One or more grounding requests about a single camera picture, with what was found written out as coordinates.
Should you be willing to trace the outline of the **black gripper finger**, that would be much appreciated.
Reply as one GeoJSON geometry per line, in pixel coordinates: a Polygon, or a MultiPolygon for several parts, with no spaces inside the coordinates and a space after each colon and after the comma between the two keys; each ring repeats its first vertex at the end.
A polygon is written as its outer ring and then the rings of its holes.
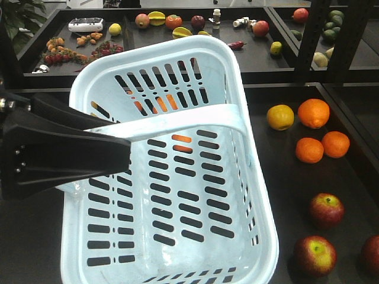
{"type": "Polygon", "coordinates": [[[88,130],[114,124],[114,122],[73,109],[47,93],[36,93],[32,96],[30,105],[33,114],[78,130],[88,130]]]}
{"type": "Polygon", "coordinates": [[[4,200],[129,168],[129,141],[66,127],[22,108],[7,115],[2,133],[4,200]]]}

